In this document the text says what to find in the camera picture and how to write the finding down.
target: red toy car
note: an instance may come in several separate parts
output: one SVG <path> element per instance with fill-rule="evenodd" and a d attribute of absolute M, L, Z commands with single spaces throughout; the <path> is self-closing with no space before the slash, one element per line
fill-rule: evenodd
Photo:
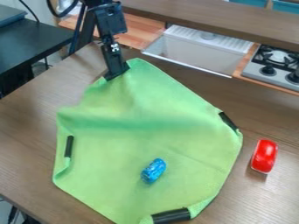
<path fill-rule="evenodd" d="M 251 159 L 251 168 L 258 172 L 269 173 L 275 164 L 276 154 L 276 143 L 261 139 Z"/>

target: green microfiber towel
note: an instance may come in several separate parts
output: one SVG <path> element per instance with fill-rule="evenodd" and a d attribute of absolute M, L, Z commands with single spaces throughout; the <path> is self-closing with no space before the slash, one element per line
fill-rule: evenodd
<path fill-rule="evenodd" d="M 242 145 L 221 110 L 141 59 L 113 80 L 100 78 L 82 102 L 58 113 L 53 182 L 120 224 L 186 207 L 197 216 L 219 193 Z M 66 140 L 74 136 L 72 157 Z M 167 164 L 152 185 L 140 173 Z"/>

